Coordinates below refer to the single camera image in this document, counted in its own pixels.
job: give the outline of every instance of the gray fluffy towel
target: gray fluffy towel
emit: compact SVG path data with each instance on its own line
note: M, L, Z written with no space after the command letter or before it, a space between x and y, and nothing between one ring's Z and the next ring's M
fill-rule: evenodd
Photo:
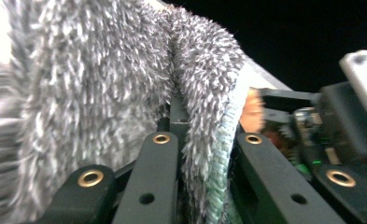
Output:
M190 221L234 222L227 169L255 71L232 35L182 8L135 0L5 5L12 58L0 66L0 88L11 88L0 95L10 101L0 113L0 223L39 218L79 167L134 160L178 91L191 124L182 166Z

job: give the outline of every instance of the black background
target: black background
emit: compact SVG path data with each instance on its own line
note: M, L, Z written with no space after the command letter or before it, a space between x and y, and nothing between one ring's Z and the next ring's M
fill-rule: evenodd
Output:
M367 49L367 1L164 0L213 20L296 91L346 80L338 62Z

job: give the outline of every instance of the plush cloth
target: plush cloth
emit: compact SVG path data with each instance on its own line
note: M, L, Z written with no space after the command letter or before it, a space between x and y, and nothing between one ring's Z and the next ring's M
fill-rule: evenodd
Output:
M190 222L239 222L227 171L257 65L232 35L182 8L156 12L135 0L5 5L8 97L20 113L6 114L18 130L0 163L0 222L39 218L79 167L134 160L178 91L191 124L182 165Z

